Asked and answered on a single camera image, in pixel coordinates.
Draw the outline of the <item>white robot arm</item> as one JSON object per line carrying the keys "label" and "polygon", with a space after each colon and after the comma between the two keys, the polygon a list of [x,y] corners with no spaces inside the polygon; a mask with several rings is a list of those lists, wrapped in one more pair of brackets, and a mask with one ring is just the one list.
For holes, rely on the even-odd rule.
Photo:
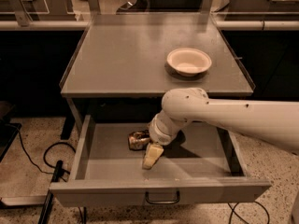
{"label": "white robot arm", "polygon": [[153,144],[169,145],[194,121],[254,137],[291,153],[299,151],[299,104],[296,102],[211,99],[200,88],[173,89],[149,123]]}

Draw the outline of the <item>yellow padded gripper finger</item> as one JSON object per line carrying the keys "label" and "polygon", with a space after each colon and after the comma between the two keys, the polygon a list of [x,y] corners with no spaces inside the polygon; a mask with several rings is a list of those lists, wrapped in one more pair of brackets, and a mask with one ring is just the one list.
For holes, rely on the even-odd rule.
{"label": "yellow padded gripper finger", "polygon": [[151,169],[163,153],[164,148],[161,145],[149,143],[143,158],[142,168],[146,170]]}

